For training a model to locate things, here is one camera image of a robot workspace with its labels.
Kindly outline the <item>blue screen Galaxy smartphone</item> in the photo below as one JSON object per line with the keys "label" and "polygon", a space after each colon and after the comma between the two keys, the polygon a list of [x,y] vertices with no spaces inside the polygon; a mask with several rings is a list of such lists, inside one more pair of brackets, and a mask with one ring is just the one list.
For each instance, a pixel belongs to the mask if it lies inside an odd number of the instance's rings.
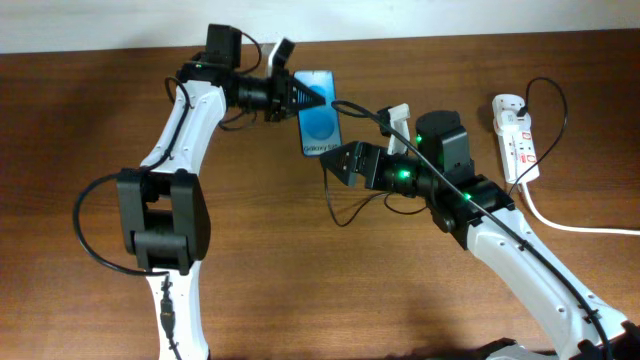
{"label": "blue screen Galaxy smartphone", "polygon": [[298,113],[302,154],[317,157],[342,145],[339,115],[331,107],[336,99],[334,75],[328,70],[300,70],[294,77],[323,96],[326,104]]}

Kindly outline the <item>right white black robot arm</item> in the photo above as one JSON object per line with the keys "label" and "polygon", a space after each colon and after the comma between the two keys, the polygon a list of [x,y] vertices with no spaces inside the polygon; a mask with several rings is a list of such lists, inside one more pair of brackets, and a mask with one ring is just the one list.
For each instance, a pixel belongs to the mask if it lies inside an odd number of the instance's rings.
{"label": "right white black robot arm", "polygon": [[417,141],[398,154],[353,141],[320,163],[343,184],[424,199],[433,222],[485,263],[551,339],[559,359],[636,359],[639,327],[588,289],[545,246],[513,199],[478,175],[455,111],[416,121]]}

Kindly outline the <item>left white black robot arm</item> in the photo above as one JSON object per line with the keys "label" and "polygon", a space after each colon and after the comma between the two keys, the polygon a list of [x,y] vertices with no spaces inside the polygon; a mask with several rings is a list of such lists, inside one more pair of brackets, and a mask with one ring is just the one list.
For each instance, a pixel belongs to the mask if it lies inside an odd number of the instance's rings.
{"label": "left white black robot arm", "polygon": [[125,248],[150,287],[162,359],[211,356],[199,291],[211,222],[199,173],[214,131],[231,108],[279,121],[325,102],[287,70],[295,48],[287,38],[269,54],[265,76],[240,71],[242,35],[209,25],[204,50],[170,79],[173,108],[155,147],[139,168],[116,177]]}

